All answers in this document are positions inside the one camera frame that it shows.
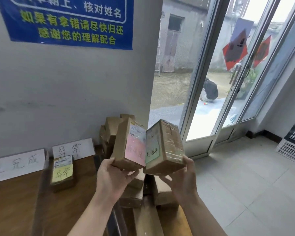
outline blue poster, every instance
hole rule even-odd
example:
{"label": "blue poster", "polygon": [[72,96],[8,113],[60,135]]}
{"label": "blue poster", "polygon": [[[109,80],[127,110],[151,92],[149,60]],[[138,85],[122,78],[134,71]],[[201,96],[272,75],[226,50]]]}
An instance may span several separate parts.
{"label": "blue poster", "polygon": [[133,0],[0,0],[12,41],[132,50]]}

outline yellow sticky note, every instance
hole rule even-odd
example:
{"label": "yellow sticky note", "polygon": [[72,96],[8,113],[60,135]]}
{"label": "yellow sticky note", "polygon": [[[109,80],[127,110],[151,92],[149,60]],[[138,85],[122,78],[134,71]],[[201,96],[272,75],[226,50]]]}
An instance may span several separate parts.
{"label": "yellow sticky note", "polygon": [[64,167],[54,168],[52,173],[52,182],[62,181],[73,175],[73,164]]}

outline forearm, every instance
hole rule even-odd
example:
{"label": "forearm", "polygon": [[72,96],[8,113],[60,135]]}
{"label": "forearm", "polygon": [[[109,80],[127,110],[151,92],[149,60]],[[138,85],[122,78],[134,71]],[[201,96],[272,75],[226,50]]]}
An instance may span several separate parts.
{"label": "forearm", "polygon": [[186,200],[182,209],[193,236],[227,236],[198,194]]}
{"label": "forearm", "polygon": [[113,206],[95,194],[68,236],[102,236]]}

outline sky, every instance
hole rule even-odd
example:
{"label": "sky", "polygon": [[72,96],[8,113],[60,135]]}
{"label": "sky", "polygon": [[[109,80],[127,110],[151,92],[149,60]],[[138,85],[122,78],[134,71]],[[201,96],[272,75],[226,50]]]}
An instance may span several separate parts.
{"label": "sky", "polygon": [[[259,22],[268,0],[250,0],[243,19]],[[281,0],[271,22],[285,22],[295,0]]]}

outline white plastic crate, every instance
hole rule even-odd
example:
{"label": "white plastic crate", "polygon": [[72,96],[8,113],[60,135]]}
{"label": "white plastic crate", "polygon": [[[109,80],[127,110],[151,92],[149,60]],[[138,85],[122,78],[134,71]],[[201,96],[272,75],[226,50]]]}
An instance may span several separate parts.
{"label": "white plastic crate", "polygon": [[295,162],[295,144],[283,139],[275,150],[277,153]]}

